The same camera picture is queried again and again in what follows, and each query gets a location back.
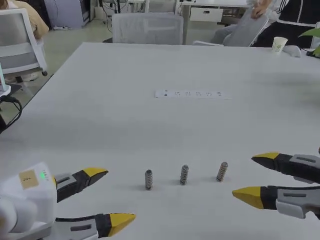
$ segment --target plant leaf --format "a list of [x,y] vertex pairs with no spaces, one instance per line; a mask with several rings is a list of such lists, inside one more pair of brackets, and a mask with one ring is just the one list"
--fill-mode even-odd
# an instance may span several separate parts
[[320,38],[320,28],[310,29],[310,30],[302,33],[299,37],[301,37],[301,36],[313,36],[313,37]]
[[313,55],[316,55],[316,54],[320,54],[320,46],[318,46],[314,52],[313,52]]

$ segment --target white drawer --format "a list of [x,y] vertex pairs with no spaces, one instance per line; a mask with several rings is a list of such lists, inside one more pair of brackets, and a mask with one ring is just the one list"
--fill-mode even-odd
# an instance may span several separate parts
[[192,7],[190,21],[221,22],[223,9]]

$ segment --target white chair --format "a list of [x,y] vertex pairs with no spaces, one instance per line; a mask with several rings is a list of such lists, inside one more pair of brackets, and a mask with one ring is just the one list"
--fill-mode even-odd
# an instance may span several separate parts
[[121,13],[112,16],[113,43],[181,45],[184,20],[163,13]]
[[179,0],[145,0],[145,13],[174,14],[179,7]]
[[[236,29],[224,41],[224,45],[200,42],[201,45],[208,46],[226,46],[226,47],[250,47],[258,35],[263,31],[268,23],[268,17],[262,15],[258,19],[251,18],[252,8],[245,11],[243,17],[240,19]],[[199,41],[193,42],[192,45],[199,45]]]
[[43,42],[35,39],[26,9],[0,10],[0,62],[6,77],[48,74]]

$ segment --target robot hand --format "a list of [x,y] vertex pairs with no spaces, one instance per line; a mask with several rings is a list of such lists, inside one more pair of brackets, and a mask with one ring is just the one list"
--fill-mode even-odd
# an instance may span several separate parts
[[52,176],[48,166],[41,162],[1,181],[0,239],[96,240],[115,235],[136,215],[56,216],[59,202],[82,192],[107,173],[106,169],[89,167],[74,174]]
[[[320,158],[317,156],[269,152],[255,155],[252,160],[298,181],[320,184]],[[250,186],[234,190],[232,194],[257,209],[277,210],[300,219],[311,211],[320,219],[320,186]]]

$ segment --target metal spring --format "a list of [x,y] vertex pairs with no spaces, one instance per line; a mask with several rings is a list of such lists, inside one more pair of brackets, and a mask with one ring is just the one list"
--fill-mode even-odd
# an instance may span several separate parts
[[186,185],[187,178],[188,178],[188,172],[189,172],[188,165],[183,165],[182,169],[181,169],[181,176],[180,176],[180,184],[181,185]]
[[153,184],[152,171],[149,169],[145,171],[145,189],[151,190]]
[[224,177],[225,177],[226,172],[227,172],[227,168],[228,168],[228,163],[227,162],[224,161],[223,163],[221,163],[218,175],[216,176],[216,180],[218,182],[222,182],[224,180]]

